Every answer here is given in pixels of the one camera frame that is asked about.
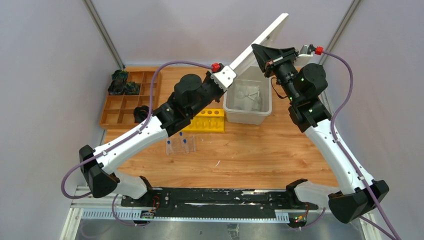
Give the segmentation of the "small clear glass beaker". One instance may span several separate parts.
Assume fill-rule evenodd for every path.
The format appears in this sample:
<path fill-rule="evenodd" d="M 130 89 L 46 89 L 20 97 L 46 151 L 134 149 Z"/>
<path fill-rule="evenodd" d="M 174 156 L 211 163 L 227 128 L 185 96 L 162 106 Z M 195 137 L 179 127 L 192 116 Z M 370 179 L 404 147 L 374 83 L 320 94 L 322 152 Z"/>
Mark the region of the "small clear glass beaker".
<path fill-rule="evenodd" d="M 243 101 L 246 98 L 244 90 L 237 90 L 234 92 L 234 101 Z"/>

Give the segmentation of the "white clay triangle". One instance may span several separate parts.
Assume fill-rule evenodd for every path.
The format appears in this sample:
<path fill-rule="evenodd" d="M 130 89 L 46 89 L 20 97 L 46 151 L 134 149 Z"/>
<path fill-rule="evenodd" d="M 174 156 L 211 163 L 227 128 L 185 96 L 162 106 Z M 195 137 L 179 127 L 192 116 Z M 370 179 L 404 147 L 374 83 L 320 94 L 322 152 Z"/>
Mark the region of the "white clay triangle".
<path fill-rule="evenodd" d="M 262 100 L 259 90 L 246 94 L 245 98 L 247 98 L 251 101 L 261 101 Z"/>

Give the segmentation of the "small glass flask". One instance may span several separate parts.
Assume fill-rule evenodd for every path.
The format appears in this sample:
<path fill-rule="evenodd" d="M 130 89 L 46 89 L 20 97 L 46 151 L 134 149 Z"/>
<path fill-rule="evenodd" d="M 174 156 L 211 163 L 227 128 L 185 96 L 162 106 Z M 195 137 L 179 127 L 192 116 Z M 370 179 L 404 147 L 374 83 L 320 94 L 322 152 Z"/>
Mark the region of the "small glass flask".
<path fill-rule="evenodd" d="M 256 98 L 251 106 L 251 111 L 253 112 L 261 112 L 262 111 L 262 100 L 259 98 Z"/>

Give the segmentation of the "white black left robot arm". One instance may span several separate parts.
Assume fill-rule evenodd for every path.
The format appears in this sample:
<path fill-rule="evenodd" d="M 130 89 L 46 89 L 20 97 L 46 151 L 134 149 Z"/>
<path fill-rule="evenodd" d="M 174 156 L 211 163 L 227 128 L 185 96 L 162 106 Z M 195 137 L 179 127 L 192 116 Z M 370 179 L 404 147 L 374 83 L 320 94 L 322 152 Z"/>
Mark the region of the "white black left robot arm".
<path fill-rule="evenodd" d="M 207 72 L 205 79 L 186 74 L 174 86 L 168 100 L 153 115 L 114 141 L 79 150 L 81 172 L 94 198 L 111 193 L 127 195 L 140 206 L 149 206 L 153 193 L 147 180 L 119 173 L 117 168 L 146 147 L 180 132 L 212 101 L 218 102 L 237 74 L 230 70 Z"/>

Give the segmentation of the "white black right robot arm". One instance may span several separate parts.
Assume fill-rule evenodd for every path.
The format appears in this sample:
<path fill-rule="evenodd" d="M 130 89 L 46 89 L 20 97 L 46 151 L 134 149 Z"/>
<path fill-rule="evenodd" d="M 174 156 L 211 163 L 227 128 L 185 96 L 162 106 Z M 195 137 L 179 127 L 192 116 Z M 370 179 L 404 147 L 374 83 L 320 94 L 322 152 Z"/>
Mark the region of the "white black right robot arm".
<path fill-rule="evenodd" d="M 324 67 L 308 63 L 297 70 L 299 53 L 293 47 L 251 47 L 265 77 L 275 77 L 289 99 L 292 122 L 315 144 L 338 182 L 338 187 L 331 187 L 298 179 L 286 186 L 286 204 L 292 209 L 304 203 L 329 209 L 344 224 L 378 207 L 389 187 L 384 180 L 375 180 L 356 160 L 335 127 L 335 116 L 319 99 L 328 87 Z"/>

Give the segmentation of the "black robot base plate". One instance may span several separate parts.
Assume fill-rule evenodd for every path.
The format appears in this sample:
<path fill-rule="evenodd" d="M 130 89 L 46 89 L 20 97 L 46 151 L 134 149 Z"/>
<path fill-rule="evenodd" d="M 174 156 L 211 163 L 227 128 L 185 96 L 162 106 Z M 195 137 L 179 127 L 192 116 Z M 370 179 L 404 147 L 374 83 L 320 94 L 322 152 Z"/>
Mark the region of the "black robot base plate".
<path fill-rule="evenodd" d="M 139 199 L 123 196 L 121 207 L 140 208 L 156 220 L 278 221 L 318 210 L 311 203 L 294 203 L 284 189 L 163 187 Z"/>

